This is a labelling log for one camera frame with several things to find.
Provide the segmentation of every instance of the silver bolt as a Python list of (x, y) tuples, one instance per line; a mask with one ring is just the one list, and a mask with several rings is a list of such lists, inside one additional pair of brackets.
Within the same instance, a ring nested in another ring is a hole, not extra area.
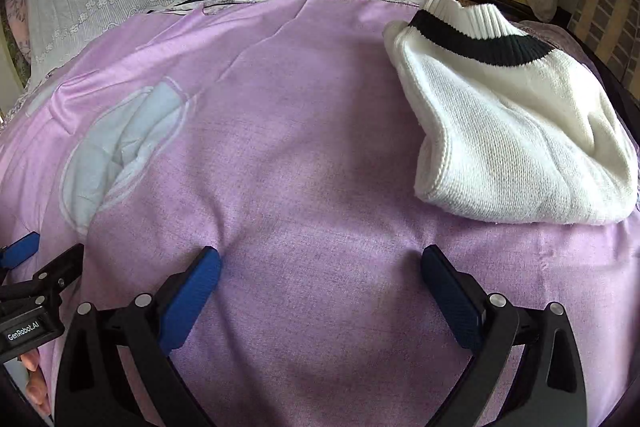
[(507, 297), (500, 293), (492, 293), (489, 295), (489, 302), (496, 308), (504, 308), (507, 304)]
[(86, 315), (91, 311), (91, 302), (83, 302), (78, 306), (78, 313), (80, 315)]
[(553, 314), (556, 314), (556, 315), (562, 315), (564, 313), (564, 308), (562, 307), (562, 304), (560, 304), (559, 302), (552, 302), (551, 306), (549, 306), (549, 309)]
[(153, 297), (148, 293), (141, 293), (136, 297), (136, 306), (138, 308), (145, 308), (146, 306), (149, 306), (149, 304), (151, 304), (152, 298)]

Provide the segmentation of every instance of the white sweater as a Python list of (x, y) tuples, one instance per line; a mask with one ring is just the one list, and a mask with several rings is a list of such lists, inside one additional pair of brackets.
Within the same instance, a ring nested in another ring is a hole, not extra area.
[(638, 160), (593, 74), (493, 5), (425, 0), (385, 47), (426, 137), (415, 193), (497, 223), (615, 223)]

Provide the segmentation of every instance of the folded white sweater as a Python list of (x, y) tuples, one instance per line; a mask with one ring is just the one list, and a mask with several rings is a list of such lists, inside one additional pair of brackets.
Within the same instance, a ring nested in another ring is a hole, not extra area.
[(385, 47), (426, 137), (415, 193), (498, 223), (624, 219), (638, 160), (593, 74), (493, 5), (425, 0)]

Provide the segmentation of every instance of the black stripe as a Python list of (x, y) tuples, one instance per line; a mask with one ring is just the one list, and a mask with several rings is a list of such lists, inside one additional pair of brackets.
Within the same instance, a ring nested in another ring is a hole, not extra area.
[(544, 57), (553, 49), (531, 35), (475, 39), (426, 10), (418, 10), (409, 26), (415, 27), (425, 38), (456, 55), (492, 66), (521, 66)]

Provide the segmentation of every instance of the blue pad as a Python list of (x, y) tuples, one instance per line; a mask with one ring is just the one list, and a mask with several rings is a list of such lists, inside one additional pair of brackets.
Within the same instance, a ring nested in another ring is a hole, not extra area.
[(0, 267), (12, 270), (18, 264), (23, 263), (38, 251), (40, 247), (40, 234), (31, 232), (22, 239), (18, 239), (10, 247), (0, 254)]
[(158, 344), (166, 356), (184, 344), (204, 304), (218, 286), (222, 269), (220, 254), (215, 248), (205, 250), (160, 319)]
[(478, 353), (482, 317), (454, 276), (456, 270), (437, 247), (428, 247), (422, 252), (420, 271), (458, 344)]

